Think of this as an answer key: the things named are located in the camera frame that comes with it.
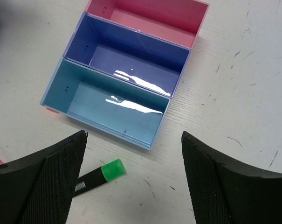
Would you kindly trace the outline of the purple-blue plastic bin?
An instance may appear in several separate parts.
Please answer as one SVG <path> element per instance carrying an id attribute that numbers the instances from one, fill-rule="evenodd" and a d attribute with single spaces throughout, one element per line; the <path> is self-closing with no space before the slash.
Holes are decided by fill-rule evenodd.
<path id="1" fill-rule="evenodd" d="M 190 50 L 83 13 L 64 58 L 172 98 Z"/>

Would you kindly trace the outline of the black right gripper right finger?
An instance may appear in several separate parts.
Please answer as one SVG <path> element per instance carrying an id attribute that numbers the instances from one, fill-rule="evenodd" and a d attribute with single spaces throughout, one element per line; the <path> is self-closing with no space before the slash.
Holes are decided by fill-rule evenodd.
<path id="1" fill-rule="evenodd" d="M 181 136 L 198 224 L 282 224 L 282 173 L 223 154 L 188 132 Z"/>

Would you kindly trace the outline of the pink plastic bin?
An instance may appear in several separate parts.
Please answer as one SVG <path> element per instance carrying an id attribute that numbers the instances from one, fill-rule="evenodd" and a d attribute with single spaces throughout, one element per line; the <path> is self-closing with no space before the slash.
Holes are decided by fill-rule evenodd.
<path id="1" fill-rule="evenodd" d="M 198 0 L 90 0 L 85 12 L 192 49 L 208 8 Z"/>

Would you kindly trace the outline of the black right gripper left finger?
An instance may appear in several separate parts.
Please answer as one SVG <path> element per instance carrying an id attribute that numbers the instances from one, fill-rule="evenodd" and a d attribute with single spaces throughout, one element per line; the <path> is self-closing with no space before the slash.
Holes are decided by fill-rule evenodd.
<path id="1" fill-rule="evenodd" d="M 64 224 L 80 173 L 87 133 L 0 165 L 0 224 Z"/>

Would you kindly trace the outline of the green cap black highlighter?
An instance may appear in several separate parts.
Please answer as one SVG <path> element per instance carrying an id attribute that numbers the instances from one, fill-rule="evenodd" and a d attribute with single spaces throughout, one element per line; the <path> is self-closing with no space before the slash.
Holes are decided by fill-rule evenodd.
<path id="1" fill-rule="evenodd" d="M 78 178 L 74 197 L 111 182 L 124 174 L 126 174 L 126 170 L 120 159 L 104 164 Z"/>

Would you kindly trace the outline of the light blue plastic bin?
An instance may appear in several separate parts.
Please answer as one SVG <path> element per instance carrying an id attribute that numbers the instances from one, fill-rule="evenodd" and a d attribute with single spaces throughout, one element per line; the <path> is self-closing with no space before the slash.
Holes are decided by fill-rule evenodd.
<path id="1" fill-rule="evenodd" d="M 61 58 L 40 104 L 151 150 L 170 99 Z"/>

